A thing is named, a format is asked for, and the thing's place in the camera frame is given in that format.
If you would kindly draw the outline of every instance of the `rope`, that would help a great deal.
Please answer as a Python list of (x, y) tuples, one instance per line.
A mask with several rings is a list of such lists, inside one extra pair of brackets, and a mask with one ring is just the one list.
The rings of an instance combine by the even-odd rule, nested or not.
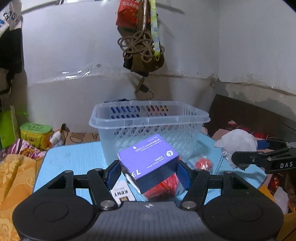
[(219, 169), (220, 169), (220, 167), (221, 167), (221, 165), (222, 165), (223, 158), (224, 158), (224, 156), (221, 156), (221, 157), (220, 157), (220, 161), (219, 161), (219, 163), (218, 163), (218, 165), (217, 165), (217, 167), (216, 167), (216, 170), (215, 170), (215, 172), (214, 172), (214, 175), (217, 175), (217, 173), (218, 173), (218, 171), (219, 171)]
[[(145, 63), (149, 63), (155, 56), (153, 40), (150, 31), (137, 31), (133, 36), (122, 37), (117, 41), (122, 49), (124, 59), (130, 59), (134, 54), (141, 55)], [(163, 54), (165, 48), (160, 45), (160, 54)]]

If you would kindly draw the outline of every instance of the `white wall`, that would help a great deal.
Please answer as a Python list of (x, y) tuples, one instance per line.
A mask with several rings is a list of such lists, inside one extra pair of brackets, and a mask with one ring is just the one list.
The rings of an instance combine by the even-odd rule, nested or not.
[[(171, 1), (157, 8), (165, 66), (157, 74), (207, 78), (218, 73), (219, 6), (215, 0)], [(101, 67), (97, 75), (127, 73), (117, 45), (118, 2), (46, 7), (23, 15), (23, 52), (28, 86), (63, 72)]]
[[(54, 129), (67, 123), (71, 131), (92, 131), (88, 121), (95, 104), (134, 98), (133, 83), (140, 77), (122, 67), (117, 8), (118, 2), (97, 1), (23, 14), (25, 71), (15, 78), (6, 106), (27, 110), (30, 121)], [(157, 12), (165, 65), (145, 83), (155, 99), (208, 110), (215, 94), (205, 78), (218, 72), (217, 2), (163, 0)], [(81, 77), (86, 71), (92, 76)], [(66, 75), (79, 78), (65, 79)]]
[(22, 12), (28, 12), (43, 6), (55, 5), (57, 0), (22, 0)]
[(296, 94), (296, 13), (282, 0), (219, 4), (219, 79)]

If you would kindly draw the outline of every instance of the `clear plastic basket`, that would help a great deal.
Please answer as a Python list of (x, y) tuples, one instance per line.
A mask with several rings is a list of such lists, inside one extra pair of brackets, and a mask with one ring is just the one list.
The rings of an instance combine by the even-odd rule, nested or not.
[(184, 158), (190, 158), (203, 123), (203, 110), (175, 101), (126, 101), (97, 104), (89, 125), (97, 128), (107, 164), (117, 153), (156, 133)]

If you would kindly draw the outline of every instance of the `red object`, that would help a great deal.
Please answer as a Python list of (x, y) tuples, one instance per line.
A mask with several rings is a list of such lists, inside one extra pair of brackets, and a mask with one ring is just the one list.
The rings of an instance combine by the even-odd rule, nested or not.
[(202, 169), (211, 172), (213, 169), (213, 163), (208, 158), (201, 158), (199, 159), (196, 164), (195, 168)]
[(268, 190), (270, 191), (270, 193), (272, 195), (274, 195), (279, 187), (279, 174), (278, 173), (274, 173), (272, 174), (272, 177), (270, 179), (270, 182), (268, 184)]
[(226, 130), (232, 131), (235, 129), (241, 129), (244, 130), (250, 134), (252, 134), (254, 137), (257, 138), (261, 138), (261, 139), (266, 139), (268, 137), (268, 135), (264, 134), (264, 133), (260, 133), (260, 132), (255, 132), (255, 131), (251, 131), (249, 128), (244, 127), (244, 126), (240, 126), (239, 124), (235, 123), (234, 121), (229, 121), (228, 122), (228, 126), (225, 128)]
[(120, 0), (116, 25), (135, 29), (138, 23), (139, 2), (136, 0)]
[(174, 197), (176, 195), (178, 187), (179, 179), (174, 173), (160, 184), (145, 192), (144, 195), (150, 202), (165, 201), (169, 197)]
[(179, 186), (179, 179), (177, 178), (177, 175), (174, 173), (169, 178), (165, 179), (163, 183), (169, 187), (170, 196), (174, 197), (176, 195), (176, 192)]
[(159, 202), (170, 197), (170, 188), (163, 182), (144, 193), (150, 202)]

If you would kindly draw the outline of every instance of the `green strap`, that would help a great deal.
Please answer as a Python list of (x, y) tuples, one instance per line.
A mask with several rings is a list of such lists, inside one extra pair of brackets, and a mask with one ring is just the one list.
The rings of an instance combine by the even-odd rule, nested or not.
[(158, 37), (158, 26), (157, 26), (157, 14), (156, 14), (156, 2), (155, 0), (150, 1), (150, 14), (151, 14), (151, 35), (154, 43), (154, 54), (156, 61), (160, 58), (160, 46)]

